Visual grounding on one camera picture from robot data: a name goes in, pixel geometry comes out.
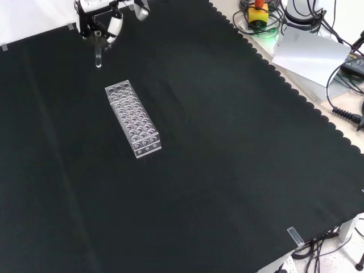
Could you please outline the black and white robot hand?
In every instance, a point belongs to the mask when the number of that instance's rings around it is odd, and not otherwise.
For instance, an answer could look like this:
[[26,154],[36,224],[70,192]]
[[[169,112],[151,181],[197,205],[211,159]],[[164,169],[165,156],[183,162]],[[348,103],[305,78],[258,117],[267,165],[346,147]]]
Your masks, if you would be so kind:
[[[78,33],[87,39],[99,31],[107,44],[113,44],[123,26],[123,14],[119,8],[121,3],[132,6],[139,21],[144,21],[150,14],[147,1],[74,1]],[[104,27],[96,16],[108,11],[111,12],[111,19],[109,26]]]

